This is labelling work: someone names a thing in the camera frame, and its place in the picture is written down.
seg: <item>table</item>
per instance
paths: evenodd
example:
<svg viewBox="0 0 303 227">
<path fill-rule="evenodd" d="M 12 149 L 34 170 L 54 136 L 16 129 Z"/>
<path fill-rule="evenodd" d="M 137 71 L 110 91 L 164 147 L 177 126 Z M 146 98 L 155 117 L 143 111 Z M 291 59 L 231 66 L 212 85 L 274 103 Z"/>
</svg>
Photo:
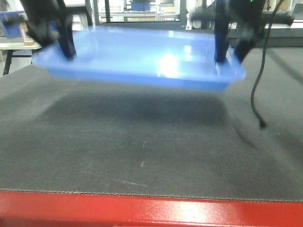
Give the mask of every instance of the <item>table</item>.
<svg viewBox="0 0 303 227">
<path fill-rule="evenodd" d="M 10 65 L 11 65 L 11 58 L 27 58 L 31 57 L 29 55 L 13 55 L 13 52 L 16 50 L 32 50 L 35 51 L 40 49 L 41 46 L 38 43 L 34 45 L 26 46 L 24 43 L 0 43 L 0 50 L 8 50 L 8 54 L 5 61 L 5 67 L 3 71 L 3 76 L 9 73 Z"/>
</svg>

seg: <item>red edge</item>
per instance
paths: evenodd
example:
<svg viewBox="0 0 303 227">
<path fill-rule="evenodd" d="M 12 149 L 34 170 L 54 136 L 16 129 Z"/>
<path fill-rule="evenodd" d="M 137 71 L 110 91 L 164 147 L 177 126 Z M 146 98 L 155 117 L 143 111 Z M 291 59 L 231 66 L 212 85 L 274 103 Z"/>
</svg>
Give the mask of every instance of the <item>red edge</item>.
<svg viewBox="0 0 303 227">
<path fill-rule="evenodd" d="M 303 203 L 0 191 L 0 227 L 302 227 Z"/>
</svg>

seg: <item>plastic tray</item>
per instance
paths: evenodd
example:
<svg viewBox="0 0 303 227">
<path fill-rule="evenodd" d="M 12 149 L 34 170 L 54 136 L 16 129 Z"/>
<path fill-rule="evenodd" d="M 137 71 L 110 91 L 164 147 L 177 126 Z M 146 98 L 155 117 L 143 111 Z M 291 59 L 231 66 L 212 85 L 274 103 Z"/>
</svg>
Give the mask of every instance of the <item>plastic tray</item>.
<svg viewBox="0 0 303 227">
<path fill-rule="evenodd" d="M 215 64 L 213 35 L 100 27 L 75 33 L 74 42 L 73 60 L 55 43 L 36 52 L 33 63 L 56 78 L 212 91 L 245 77 L 231 54 Z"/>
<path fill-rule="evenodd" d="M 4 31 L 4 35 L 7 38 L 16 38 L 16 37 L 22 37 L 21 30 L 20 30 L 20 24 L 15 24 L 11 26 L 4 26 L 3 20 L 8 20 L 10 17 L 18 16 L 19 14 L 24 14 L 24 11 L 4 11 L 0 12 L 0 20 L 1 20 L 1 26 Z"/>
</svg>

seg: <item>black cable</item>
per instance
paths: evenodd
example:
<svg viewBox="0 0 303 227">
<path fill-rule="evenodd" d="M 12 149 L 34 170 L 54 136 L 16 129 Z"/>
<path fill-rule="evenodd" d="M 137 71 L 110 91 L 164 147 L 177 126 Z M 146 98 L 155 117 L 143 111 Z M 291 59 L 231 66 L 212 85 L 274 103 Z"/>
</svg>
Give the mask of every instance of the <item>black cable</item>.
<svg viewBox="0 0 303 227">
<path fill-rule="evenodd" d="M 276 12 L 278 11 L 278 9 L 279 9 L 279 7 L 280 7 L 280 5 L 282 4 L 283 1 L 284 0 L 279 1 L 279 3 L 275 7 L 275 9 L 274 9 L 274 11 L 273 11 L 273 13 L 270 17 L 270 21 L 269 21 L 269 24 L 268 24 L 268 29 L 267 29 L 267 33 L 266 33 L 266 37 L 265 37 L 264 45 L 263 45 L 262 62 L 261 62 L 260 71 L 259 71 L 258 77 L 257 77 L 257 79 L 255 81 L 255 84 L 254 84 L 254 86 L 252 88 L 252 91 L 251 91 L 251 98 L 250 98 L 251 108 L 252 108 L 255 116 L 259 119 L 261 129 L 264 129 L 267 125 L 266 125 L 265 120 L 262 118 L 262 116 L 260 115 L 260 113 L 257 111 L 257 109 L 255 107 L 255 93 L 256 93 L 256 89 L 257 89 L 257 86 L 258 86 L 259 81 L 261 79 L 261 76 L 262 76 L 262 73 L 263 73 L 263 70 L 264 70 L 264 66 L 265 66 L 266 49 L 267 49 L 267 44 L 268 44 L 268 40 L 269 40 L 269 36 L 270 36 L 270 30 L 271 30 L 271 27 L 273 25 L 273 20 L 274 20 L 274 17 L 276 15 Z"/>
</svg>

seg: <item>conveyor belt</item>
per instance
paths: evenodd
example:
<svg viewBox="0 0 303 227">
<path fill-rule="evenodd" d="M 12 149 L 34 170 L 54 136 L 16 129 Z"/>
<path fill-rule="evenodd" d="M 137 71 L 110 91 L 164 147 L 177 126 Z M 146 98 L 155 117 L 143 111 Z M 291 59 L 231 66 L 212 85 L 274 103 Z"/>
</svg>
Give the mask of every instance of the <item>conveyor belt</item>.
<svg viewBox="0 0 303 227">
<path fill-rule="evenodd" d="M 247 78 L 223 94 L 0 78 L 0 189 L 303 201 L 303 49 L 268 51 L 256 103 Z"/>
</svg>

